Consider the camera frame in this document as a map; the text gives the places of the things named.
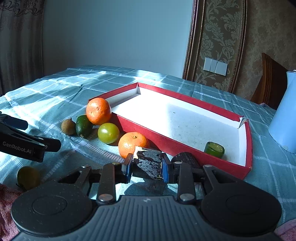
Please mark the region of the dark sugarcane piece with hole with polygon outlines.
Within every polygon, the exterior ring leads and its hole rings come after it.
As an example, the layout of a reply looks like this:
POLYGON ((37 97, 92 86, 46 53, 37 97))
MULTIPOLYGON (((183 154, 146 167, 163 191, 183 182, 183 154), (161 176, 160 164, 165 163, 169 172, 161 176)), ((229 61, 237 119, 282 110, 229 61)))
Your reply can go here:
POLYGON ((197 159, 189 152, 181 152, 173 156, 171 162, 182 162, 189 164, 192 168, 201 168, 197 159))

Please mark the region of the green round fruit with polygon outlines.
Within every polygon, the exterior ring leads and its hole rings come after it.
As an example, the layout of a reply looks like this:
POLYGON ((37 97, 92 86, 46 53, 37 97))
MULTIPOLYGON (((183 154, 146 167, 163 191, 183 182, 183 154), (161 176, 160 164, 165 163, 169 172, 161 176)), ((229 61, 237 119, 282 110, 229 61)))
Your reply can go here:
POLYGON ((31 190, 41 184, 40 172, 31 166, 23 166, 16 174, 17 186, 23 191, 31 190))
POLYGON ((119 138, 119 128, 114 123, 104 123, 98 129, 98 138, 106 144, 112 144, 119 138))

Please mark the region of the orange tangerine front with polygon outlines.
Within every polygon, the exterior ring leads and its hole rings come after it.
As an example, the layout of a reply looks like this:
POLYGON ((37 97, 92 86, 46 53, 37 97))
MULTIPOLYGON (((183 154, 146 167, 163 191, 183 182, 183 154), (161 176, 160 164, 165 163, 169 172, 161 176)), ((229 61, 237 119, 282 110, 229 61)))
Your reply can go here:
POLYGON ((133 154, 136 147, 149 148, 148 139, 138 132, 125 133, 118 142, 119 154, 124 159, 133 154))

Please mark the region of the teal plaid tablecloth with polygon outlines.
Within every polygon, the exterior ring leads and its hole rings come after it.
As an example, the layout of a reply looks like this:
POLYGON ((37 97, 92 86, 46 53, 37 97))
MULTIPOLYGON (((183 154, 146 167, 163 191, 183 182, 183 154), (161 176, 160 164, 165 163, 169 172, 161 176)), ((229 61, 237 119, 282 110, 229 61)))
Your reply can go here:
POLYGON ((82 165, 97 169, 110 161, 120 161, 118 148, 100 142, 96 133, 87 139, 67 136, 61 131, 61 123, 83 115, 90 98, 136 82, 184 94, 247 117, 253 161, 245 180, 278 199, 282 208, 280 223, 295 219, 295 155, 279 146, 268 133, 275 113, 272 108, 181 78, 127 68, 95 65, 68 68, 3 95, 2 113, 26 120, 29 134, 59 139, 62 146, 56 153, 46 152, 41 163, 1 153, 1 184, 17 189, 16 174, 23 166, 34 167, 41 180, 48 181, 82 165))

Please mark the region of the green sugarcane piece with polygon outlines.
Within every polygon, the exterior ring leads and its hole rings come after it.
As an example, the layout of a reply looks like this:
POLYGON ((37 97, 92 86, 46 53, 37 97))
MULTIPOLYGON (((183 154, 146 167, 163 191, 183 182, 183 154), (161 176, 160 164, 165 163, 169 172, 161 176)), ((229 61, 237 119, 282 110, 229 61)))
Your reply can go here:
POLYGON ((220 144, 214 142, 207 142, 204 148, 204 153, 217 158, 222 158, 225 153, 225 149, 220 144))

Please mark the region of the red cardboard tray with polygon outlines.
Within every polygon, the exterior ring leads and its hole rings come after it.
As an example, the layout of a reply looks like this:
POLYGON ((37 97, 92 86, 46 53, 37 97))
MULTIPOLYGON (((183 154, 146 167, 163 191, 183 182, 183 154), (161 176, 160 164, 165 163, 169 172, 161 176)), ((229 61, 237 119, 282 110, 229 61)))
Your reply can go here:
POLYGON ((111 106, 111 122, 121 131, 143 134, 151 148, 171 156, 189 152, 201 165, 215 166, 240 179, 252 170, 250 126, 239 114, 139 82, 101 98, 111 106), (204 153, 207 142, 222 145, 223 157, 204 153))

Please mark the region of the dark green small fruit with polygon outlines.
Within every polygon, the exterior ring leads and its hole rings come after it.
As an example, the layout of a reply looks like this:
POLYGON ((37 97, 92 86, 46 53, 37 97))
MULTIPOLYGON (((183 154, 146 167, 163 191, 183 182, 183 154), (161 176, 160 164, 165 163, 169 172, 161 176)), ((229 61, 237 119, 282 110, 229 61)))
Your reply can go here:
POLYGON ((81 138, 87 138, 93 129, 93 123, 90 122, 86 115, 81 115, 76 120, 76 133, 81 138))

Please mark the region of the brown kiwi fruit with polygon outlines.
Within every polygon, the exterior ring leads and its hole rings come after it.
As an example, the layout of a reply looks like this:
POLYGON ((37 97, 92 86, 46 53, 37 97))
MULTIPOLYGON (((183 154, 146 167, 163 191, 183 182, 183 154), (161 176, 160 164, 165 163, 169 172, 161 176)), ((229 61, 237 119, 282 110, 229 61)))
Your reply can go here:
POLYGON ((76 124, 72 118, 66 119, 61 123, 61 130, 66 135, 76 134, 76 124))

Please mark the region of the orange tangerine near tray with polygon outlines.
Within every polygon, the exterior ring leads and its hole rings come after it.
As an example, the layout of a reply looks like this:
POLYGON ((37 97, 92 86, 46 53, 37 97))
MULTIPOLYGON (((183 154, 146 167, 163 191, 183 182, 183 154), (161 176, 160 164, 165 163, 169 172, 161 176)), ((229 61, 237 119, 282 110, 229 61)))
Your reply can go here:
POLYGON ((111 119, 111 107, 108 101, 101 97, 89 101, 86 106, 86 116, 96 126, 109 122, 111 119))

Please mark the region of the pink red towel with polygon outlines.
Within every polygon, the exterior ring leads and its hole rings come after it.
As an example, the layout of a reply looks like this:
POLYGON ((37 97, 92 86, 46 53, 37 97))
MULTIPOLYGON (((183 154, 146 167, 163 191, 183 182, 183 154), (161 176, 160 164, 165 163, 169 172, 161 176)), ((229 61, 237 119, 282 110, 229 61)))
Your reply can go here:
POLYGON ((11 217, 11 207, 13 202, 22 194, 21 191, 1 184, 0 187, 0 218, 1 218, 1 240, 11 240, 18 233, 11 217))

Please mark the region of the grey curtain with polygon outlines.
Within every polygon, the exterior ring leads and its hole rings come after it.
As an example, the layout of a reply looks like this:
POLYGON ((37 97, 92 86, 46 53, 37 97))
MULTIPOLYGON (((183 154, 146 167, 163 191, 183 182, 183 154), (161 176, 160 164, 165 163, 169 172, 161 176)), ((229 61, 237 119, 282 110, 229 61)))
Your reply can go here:
POLYGON ((1 1, 1 95, 43 74, 44 1, 1 1))

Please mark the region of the light blue electric kettle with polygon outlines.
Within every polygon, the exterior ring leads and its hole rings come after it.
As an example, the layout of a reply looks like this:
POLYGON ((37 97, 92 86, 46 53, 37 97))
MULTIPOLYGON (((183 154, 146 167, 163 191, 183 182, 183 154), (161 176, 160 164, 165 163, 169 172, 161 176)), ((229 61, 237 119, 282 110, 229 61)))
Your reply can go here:
POLYGON ((268 128, 269 134, 285 150, 296 149, 296 82, 295 70, 287 71, 287 89, 268 128))

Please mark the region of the wooden chair back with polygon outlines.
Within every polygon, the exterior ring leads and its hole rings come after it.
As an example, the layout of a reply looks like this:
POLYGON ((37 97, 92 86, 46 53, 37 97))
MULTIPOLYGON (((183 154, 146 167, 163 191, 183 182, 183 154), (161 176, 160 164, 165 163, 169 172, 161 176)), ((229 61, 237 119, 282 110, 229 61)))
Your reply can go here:
POLYGON ((287 69, 262 53, 262 77, 255 89, 251 101, 256 104, 265 103, 277 110, 287 90, 287 69))

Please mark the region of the pink cloth right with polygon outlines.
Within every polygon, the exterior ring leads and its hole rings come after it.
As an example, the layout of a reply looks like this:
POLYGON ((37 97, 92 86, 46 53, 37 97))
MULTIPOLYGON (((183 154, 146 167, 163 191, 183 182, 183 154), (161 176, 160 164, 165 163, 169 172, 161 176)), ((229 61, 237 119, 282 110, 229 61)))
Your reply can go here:
POLYGON ((287 221, 279 226, 274 233, 282 240, 296 241, 296 219, 287 221))

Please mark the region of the white wall switch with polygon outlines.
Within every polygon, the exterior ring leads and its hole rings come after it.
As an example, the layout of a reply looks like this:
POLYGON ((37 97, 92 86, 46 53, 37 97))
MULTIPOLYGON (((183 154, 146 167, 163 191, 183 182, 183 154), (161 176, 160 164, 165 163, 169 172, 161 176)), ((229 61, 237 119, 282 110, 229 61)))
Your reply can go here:
POLYGON ((226 76, 228 64, 206 57, 204 61, 203 70, 226 76))

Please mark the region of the ornate framed wall panel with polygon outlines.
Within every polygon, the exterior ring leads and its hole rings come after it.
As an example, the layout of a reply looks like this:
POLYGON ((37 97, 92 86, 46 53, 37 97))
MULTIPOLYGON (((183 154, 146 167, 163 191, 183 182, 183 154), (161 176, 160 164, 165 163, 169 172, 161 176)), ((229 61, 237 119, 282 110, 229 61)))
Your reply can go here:
POLYGON ((194 1, 183 78, 233 93, 246 25, 247 1, 194 1), (204 70, 206 58, 227 64, 226 74, 204 70))

